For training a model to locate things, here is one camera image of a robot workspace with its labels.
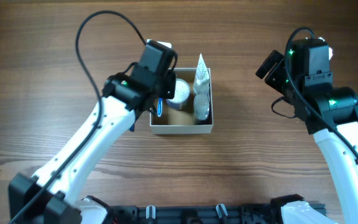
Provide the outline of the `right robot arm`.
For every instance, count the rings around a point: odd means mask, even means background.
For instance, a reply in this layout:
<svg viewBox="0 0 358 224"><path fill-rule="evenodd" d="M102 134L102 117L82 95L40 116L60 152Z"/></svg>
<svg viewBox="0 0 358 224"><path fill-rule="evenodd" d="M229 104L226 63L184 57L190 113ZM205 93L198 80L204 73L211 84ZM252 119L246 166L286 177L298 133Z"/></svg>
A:
<svg viewBox="0 0 358 224"><path fill-rule="evenodd" d="M255 74L294 107L329 167L346 223L358 223L358 96L333 86L332 56L322 38L295 40Z"/></svg>

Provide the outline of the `cotton swab tub blue label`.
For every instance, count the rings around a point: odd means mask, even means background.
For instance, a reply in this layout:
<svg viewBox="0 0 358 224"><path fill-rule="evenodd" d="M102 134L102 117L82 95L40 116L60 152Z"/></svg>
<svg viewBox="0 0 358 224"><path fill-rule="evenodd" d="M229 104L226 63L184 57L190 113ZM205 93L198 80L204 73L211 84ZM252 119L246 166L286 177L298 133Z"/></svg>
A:
<svg viewBox="0 0 358 224"><path fill-rule="evenodd" d="M175 85L175 94L172 99L167 99L166 103L167 106L175 109L175 110L182 110L190 97L190 86L189 84L180 79L176 79L176 85Z"/></svg>

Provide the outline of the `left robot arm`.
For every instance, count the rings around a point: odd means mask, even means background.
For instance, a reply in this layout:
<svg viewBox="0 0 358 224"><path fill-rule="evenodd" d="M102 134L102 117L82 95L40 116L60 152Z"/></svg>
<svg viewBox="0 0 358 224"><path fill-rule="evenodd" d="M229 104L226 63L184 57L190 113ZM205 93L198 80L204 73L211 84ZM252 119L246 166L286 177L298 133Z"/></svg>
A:
<svg viewBox="0 0 358 224"><path fill-rule="evenodd" d="M78 196L90 172L139 116L158 113L155 101L172 99L177 53L168 42L148 40L130 75L110 76L87 120L64 147L31 177L17 174L9 183L11 223L107 223L109 206Z"/></svg>

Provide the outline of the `blue white toothbrush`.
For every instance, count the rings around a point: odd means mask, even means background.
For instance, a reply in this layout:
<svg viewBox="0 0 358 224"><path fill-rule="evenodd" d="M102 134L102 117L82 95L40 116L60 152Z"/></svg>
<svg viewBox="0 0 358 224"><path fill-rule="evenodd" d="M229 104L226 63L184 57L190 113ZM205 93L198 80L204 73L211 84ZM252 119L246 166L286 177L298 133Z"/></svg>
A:
<svg viewBox="0 0 358 224"><path fill-rule="evenodd" d="M157 103L157 116L161 117L163 112L163 99L159 98Z"/></svg>

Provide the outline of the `white cream tube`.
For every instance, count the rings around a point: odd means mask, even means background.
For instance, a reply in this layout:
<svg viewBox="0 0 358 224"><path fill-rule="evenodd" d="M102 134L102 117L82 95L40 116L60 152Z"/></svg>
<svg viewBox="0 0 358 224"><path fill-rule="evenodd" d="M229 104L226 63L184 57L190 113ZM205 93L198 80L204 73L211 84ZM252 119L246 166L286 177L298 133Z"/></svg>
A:
<svg viewBox="0 0 358 224"><path fill-rule="evenodd" d="M196 95L209 93L210 74L204 62L202 54L199 56L195 80L193 83L193 91Z"/></svg>

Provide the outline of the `clear spray bottle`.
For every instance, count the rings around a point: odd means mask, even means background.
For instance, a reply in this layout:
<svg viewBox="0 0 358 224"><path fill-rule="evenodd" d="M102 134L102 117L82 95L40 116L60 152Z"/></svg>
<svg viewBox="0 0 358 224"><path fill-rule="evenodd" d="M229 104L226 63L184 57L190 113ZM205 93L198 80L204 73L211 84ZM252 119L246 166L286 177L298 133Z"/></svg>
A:
<svg viewBox="0 0 358 224"><path fill-rule="evenodd" d="M209 117L209 95L196 95L193 102L195 124L203 124Z"/></svg>

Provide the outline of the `blue disposable razor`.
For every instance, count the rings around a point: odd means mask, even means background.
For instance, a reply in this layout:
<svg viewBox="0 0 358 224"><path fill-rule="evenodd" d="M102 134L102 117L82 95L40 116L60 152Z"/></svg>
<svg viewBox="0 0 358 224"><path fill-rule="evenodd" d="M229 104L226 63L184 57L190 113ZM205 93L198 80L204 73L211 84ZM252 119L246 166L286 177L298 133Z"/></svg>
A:
<svg viewBox="0 0 358 224"><path fill-rule="evenodd" d="M135 131L135 124L133 124L130 128L129 128L130 132L134 132Z"/></svg>

